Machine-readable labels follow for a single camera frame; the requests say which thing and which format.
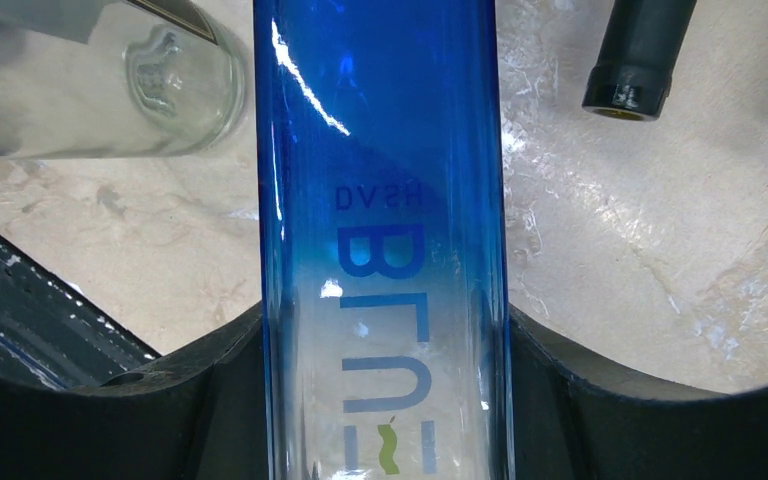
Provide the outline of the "dark wine bottle Negroamaro label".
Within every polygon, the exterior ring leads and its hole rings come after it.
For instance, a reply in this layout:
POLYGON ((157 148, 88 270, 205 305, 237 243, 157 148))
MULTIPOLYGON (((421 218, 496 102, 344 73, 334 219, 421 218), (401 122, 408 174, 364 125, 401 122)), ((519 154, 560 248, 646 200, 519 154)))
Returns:
POLYGON ((658 120, 695 6, 695 0, 616 0, 582 108, 619 120, 658 120))

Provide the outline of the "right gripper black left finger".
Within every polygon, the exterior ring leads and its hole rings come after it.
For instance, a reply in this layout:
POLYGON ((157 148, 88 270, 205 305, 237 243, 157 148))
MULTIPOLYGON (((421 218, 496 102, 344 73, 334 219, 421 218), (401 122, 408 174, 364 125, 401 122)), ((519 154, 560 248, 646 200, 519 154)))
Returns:
POLYGON ((0 378, 0 479, 265 479, 262 309, 98 387, 0 378))

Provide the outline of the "clear glass bottle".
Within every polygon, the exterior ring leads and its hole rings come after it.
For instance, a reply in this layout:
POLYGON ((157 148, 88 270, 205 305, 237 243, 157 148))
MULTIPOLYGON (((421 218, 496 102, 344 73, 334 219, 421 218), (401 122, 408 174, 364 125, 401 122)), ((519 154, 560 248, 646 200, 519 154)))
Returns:
POLYGON ((0 1, 0 158, 172 157, 244 117, 245 45, 190 1, 0 1))

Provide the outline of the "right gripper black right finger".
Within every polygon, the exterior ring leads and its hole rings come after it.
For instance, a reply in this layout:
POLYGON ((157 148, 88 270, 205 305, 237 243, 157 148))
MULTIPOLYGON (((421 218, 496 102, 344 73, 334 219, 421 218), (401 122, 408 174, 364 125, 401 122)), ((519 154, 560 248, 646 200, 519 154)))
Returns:
POLYGON ((510 312, 518 479, 768 479, 768 386, 661 379, 510 312))

